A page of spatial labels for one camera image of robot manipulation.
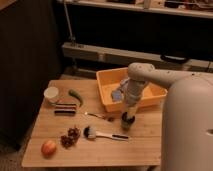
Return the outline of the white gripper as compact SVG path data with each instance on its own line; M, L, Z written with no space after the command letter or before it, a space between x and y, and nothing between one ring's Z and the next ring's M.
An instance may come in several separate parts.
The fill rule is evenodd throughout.
M136 108L133 107L133 106L135 106L140 101L140 99L141 99L140 94L134 95L129 91L125 92L124 102L129 107L128 110L127 110L127 117L128 118L131 118L135 115Z

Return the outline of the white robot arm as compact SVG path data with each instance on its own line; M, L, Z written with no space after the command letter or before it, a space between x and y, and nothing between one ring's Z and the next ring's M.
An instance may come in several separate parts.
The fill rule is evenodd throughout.
M213 73L128 66L125 102L133 107L149 83L168 90L162 110L161 171L213 171Z

